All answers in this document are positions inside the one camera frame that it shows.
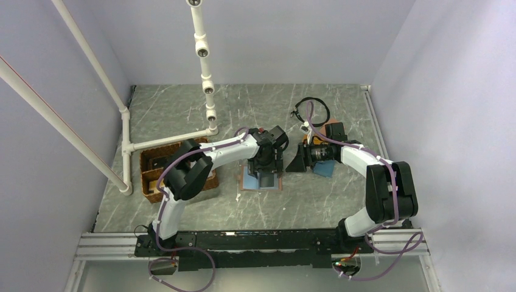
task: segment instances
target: white wall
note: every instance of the white wall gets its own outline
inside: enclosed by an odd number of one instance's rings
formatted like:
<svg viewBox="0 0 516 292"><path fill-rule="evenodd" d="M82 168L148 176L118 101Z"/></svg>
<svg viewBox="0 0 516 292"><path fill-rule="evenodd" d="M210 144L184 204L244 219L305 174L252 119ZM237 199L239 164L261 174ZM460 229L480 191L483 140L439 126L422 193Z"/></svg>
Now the white wall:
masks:
<svg viewBox="0 0 516 292"><path fill-rule="evenodd" d="M82 1L65 1L118 93L130 84ZM114 102L48 1L0 3L0 54L111 163ZM0 80L0 291L62 291L106 178Z"/></svg>
<svg viewBox="0 0 516 292"><path fill-rule="evenodd" d="M417 0L372 84L444 291L516 291L516 4Z"/></svg>
<svg viewBox="0 0 516 292"><path fill-rule="evenodd" d="M370 84L414 0L210 0L217 83ZM134 84L199 83L185 0L88 0Z"/></svg>

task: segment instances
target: gray marble floor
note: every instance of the gray marble floor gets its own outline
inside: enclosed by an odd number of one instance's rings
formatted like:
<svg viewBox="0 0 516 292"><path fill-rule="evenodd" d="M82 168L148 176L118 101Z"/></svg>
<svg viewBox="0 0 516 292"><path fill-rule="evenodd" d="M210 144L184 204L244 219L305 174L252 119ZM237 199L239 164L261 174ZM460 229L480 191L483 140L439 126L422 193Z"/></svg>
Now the gray marble floor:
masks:
<svg viewBox="0 0 516 292"><path fill-rule="evenodd" d="M292 107L303 97L323 99L332 117L344 123L349 139L379 151L371 116L359 85L267 84L217 86L219 134L209 139L231 137L238 127L282 127L290 138L285 166L301 141L300 121L290 117ZM138 86L130 106L131 141L145 142L207 127L204 95L199 85ZM316 105L314 121L324 118ZM131 157L134 193L123 196L108 182L100 205L95 232L128 232L149 224L159 204L150 204L141 192L140 151ZM244 161L217 169L220 185L189 201L181 230L291 229L335 227L343 217L358 211L364 200L365 179L353 169L337 164L333 178L307 173L286 173L281 192L239 191L236 176ZM120 143L113 170L121 174Z"/></svg>

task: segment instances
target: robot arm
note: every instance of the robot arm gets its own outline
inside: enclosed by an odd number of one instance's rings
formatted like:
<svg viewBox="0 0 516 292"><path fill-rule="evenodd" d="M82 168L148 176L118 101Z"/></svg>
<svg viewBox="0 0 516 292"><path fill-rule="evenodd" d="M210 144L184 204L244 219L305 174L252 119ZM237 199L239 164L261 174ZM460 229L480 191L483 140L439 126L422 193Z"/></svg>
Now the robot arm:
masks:
<svg viewBox="0 0 516 292"><path fill-rule="evenodd" d="M357 141L352 143L358 148L363 148L363 145ZM340 240L344 242L354 237L364 236L377 226L393 221L394 202L390 174L384 164L370 153L332 143L321 145L300 143L296 157L286 171L306 172L307 167L313 167L318 161L331 159L352 167L366 178L366 205L353 216L339 222L337 231ZM391 165L396 174L399 218L415 216L418 205L410 166L406 162L385 161Z"/></svg>
<svg viewBox="0 0 516 292"><path fill-rule="evenodd" d="M235 141L238 144L217 148ZM248 160L249 174L258 177L259 173L278 173L283 171L282 152L288 142L285 132L276 126L270 131L253 128L245 136L214 143L196 143L193 139L184 141L178 151L169 159L168 165L180 156L198 149L205 149L179 162L170 169L164 178L168 198L163 197L158 215L148 229L151 238L155 238L155 231L159 223L160 244L165 248L172 248L178 232L179 222L186 206L186 201L199 194L213 169L238 161Z"/></svg>

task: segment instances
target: blue cloth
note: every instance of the blue cloth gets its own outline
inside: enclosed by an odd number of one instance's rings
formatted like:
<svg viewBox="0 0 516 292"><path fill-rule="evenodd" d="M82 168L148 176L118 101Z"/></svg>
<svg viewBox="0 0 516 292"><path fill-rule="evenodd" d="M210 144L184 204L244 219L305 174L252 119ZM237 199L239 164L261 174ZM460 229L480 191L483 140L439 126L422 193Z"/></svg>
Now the blue cloth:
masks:
<svg viewBox="0 0 516 292"><path fill-rule="evenodd" d="M324 176L325 178L331 178L333 175L333 168L335 167L335 160L328 160L323 162L317 162L313 167L313 172L316 175Z"/></svg>

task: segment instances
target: orange object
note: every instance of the orange object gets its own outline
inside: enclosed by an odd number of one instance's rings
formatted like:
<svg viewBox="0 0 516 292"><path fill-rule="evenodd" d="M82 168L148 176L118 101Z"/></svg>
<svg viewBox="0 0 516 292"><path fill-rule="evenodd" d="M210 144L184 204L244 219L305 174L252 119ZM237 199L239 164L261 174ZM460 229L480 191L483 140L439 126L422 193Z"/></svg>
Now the orange object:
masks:
<svg viewBox="0 0 516 292"><path fill-rule="evenodd" d="M322 127L319 129L319 132L321 132L321 134L323 134L324 136L326 136L326 128L324 128L324 126L326 126L326 125L327 125L327 124L329 124L329 123L338 123L338 120L336 120L336 119L334 119L334 118L331 118L330 120L328 120L328 122L327 122L327 123L325 123L324 125L322 125ZM319 145L319 144L326 143L326 142L324 142L322 139L320 139L320 138L319 138L319 139L317 139L317 138L313 140L313 144L314 144L314 145ZM306 143L307 143L307 141L308 141L308 136L307 136L307 135L305 135L305 136L303 137L303 143L305 143L305 144L306 144Z"/></svg>
<svg viewBox="0 0 516 292"><path fill-rule="evenodd" d="M340 261L347 262L348 260L353 259L353 257L357 254L357 252L358 252L358 246L355 248L355 250L349 257L344 257L344 258L340 259Z"/></svg>

